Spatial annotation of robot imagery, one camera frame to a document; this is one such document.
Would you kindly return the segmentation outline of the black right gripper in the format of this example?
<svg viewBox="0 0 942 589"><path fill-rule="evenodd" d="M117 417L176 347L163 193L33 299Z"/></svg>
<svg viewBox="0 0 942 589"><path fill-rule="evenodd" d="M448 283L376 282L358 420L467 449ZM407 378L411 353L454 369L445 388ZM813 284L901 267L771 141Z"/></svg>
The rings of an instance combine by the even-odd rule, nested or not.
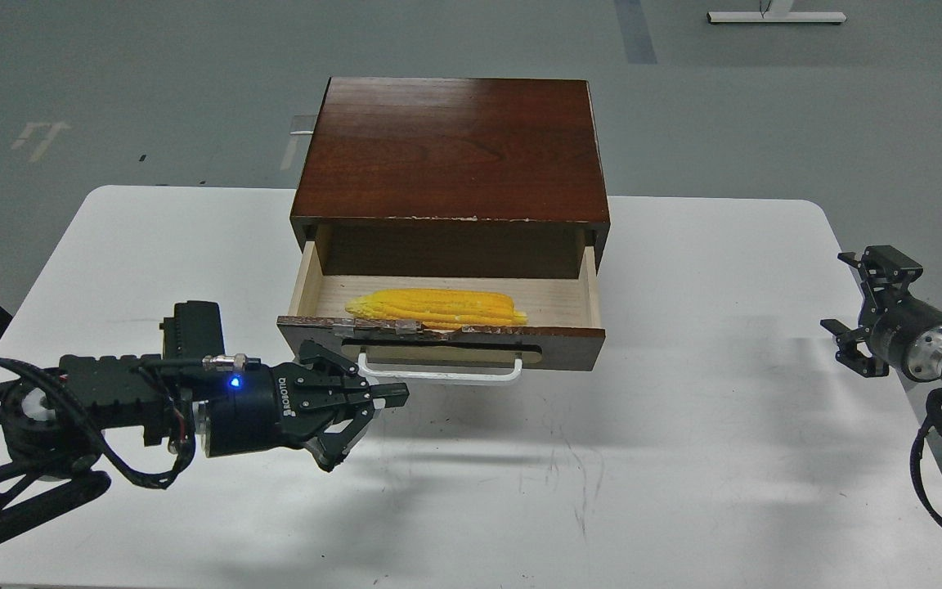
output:
<svg viewBox="0 0 942 589"><path fill-rule="evenodd" d="M887 309L872 328L850 329L836 318L819 321L832 335L835 359L864 378L889 376L892 366L916 383L941 380L942 312L920 299L906 299L924 273L922 265L892 245L871 245L859 256L842 251L837 258L856 273L863 306ZM867 342L875 357L859 350Z"/></svg>

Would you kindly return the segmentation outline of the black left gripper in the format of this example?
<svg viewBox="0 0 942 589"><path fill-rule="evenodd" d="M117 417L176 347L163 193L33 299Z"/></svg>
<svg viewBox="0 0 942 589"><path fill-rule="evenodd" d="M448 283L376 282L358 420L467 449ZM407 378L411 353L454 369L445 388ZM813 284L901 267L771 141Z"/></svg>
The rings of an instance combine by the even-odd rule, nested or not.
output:
<svg viewBox="0 0 942 589"><path fill-rule="evenodd" d="M226 378L225 394L206 405L207 457L285 447L309 452L319 469L333 472L378 409L403 407L409 398L406 384L370 384L354 362L314 340L300 344L296 361L251 370L238 385ZM310 411L308 433L295 428L295 407L329 409Z"/></svg>

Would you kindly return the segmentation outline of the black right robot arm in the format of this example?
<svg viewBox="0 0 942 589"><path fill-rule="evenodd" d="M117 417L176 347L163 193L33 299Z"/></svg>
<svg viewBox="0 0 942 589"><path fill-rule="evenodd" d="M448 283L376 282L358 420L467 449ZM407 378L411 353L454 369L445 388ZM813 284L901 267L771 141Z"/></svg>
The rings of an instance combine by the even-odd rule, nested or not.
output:
<svg viewBox="0 0 942 589"><path fill-rule="evenodd" d="M836 318L821 321L833 336L837 361L866 378L895 369L913 383L942 383L942 310L909 291L922 266L890 245L837 257L856 273L863 295L855 328ZM942 389L926 404L926 413L942 437Z"/></svg>

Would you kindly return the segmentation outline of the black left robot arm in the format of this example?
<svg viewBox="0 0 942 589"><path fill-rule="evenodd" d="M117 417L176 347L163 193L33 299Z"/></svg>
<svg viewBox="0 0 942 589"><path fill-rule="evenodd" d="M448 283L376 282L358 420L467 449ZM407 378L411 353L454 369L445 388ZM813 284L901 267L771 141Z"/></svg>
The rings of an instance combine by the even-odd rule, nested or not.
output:
<svg viewBox="0 0 942 589"><path fill-rule="evenodd" d="M292 448L330 472L404 384L371 384L354 364L307 340L295 362L244 354L75 357L42 369L0 357L0 544L108 491L106 459L128 482L163 491L205 454Z"/></svg>

